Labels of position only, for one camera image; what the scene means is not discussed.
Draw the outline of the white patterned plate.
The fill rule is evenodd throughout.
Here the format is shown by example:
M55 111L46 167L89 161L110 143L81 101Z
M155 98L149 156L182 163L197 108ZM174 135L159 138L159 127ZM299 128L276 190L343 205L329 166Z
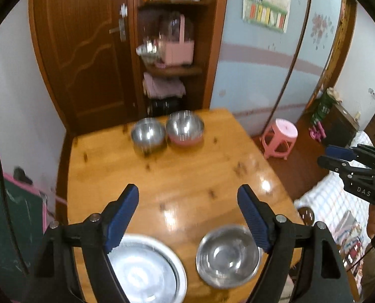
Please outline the white patterned plate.
M184 301L187 293L185 268L167 245L145 235L125 234L108 257L130 302Z

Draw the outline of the large steel bowl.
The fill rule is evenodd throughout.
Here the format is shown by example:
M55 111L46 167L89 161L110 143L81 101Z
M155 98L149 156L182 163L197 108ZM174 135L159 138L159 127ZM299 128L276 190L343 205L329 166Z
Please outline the large steel bowl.
M207 233L196 253L196 270L209 286L233 289L256 275L263 250L248 228L230 224Z

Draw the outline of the dark wooden nightstand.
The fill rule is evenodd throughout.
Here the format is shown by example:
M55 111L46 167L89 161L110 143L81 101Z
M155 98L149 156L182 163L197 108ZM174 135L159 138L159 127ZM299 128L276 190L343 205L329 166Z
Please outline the dark wooden nightstand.
M338 92L327 88L317 100L310 119L309 134L325 146L348 147L359 130L359 124L341 104Z

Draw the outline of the bed with patterned sheet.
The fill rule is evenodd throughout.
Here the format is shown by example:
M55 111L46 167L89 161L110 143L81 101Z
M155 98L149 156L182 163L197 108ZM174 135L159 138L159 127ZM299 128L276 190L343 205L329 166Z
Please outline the bed with patterned sheet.
M296 207L313 210L317 224L325 224L344 254L353 244L361 243L361 257L344 264L354 274L357 292L364 299L375 300L375 205L345 191L342 179L334 172L299 200Z

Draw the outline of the pink plastic stool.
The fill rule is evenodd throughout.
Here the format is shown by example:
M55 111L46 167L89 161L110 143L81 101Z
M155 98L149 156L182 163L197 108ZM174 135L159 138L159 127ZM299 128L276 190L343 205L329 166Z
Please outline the pink plastic stool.
M298 138L297 127L290 121L277 118L262 134L260 141L263 146L263 156L287 160Z

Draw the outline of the pink-based steel bowl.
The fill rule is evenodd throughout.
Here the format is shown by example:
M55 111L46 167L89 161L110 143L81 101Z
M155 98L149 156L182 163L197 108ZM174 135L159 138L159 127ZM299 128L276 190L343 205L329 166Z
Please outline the pink-based steel bowl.
M179 146L193 146L203 140L204 121L192 111L184 110L169 115L165 130L168 139Z

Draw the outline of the small steel bowl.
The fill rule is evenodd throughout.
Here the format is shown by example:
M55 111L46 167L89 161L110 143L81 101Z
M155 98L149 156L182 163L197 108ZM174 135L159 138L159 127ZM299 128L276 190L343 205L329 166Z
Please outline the small steel bowl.
M134 149L140 154L155 153L165 147L165 126L155 118L141 119L131 130L131 141Z

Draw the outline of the folded pink cloth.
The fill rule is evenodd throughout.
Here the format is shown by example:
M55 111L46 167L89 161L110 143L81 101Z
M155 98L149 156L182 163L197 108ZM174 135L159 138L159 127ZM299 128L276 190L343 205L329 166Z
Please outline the folded pink cloth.
M177 78L153 77L150 73L143 74L143 93L148 98L164 99L169 97L182 97L186 89L182 81Z

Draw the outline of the pink storage box clear lid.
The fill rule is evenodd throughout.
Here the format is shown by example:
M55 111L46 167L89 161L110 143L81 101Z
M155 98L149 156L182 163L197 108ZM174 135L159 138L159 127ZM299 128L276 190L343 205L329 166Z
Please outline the pink storage box clear lid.
M158 52L165 67L188 66L193 63L194 27L184 14L172 12L162 19Z

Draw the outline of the wooden corner shelf unit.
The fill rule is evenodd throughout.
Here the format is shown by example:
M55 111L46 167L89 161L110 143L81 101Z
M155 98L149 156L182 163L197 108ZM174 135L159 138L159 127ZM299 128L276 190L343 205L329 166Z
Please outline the wooden corner shelf unit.
M227 0L127 0L137 110L147 114L144 73L181 79L185 108L207 109L215 81Z

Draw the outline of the brown wooden door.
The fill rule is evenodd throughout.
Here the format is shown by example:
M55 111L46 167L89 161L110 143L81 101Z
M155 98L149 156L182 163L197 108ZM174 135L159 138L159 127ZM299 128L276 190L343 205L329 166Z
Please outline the brown wooden door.
M42 78L74 135L138 116L127 0L29 0L32 43Z

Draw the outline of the wall poster chart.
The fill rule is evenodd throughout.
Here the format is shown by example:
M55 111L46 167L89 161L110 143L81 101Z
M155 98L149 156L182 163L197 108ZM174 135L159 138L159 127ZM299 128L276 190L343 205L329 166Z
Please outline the wall poster chart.
M286 33L290 8L291 0L243 0L242 19L246 23Z

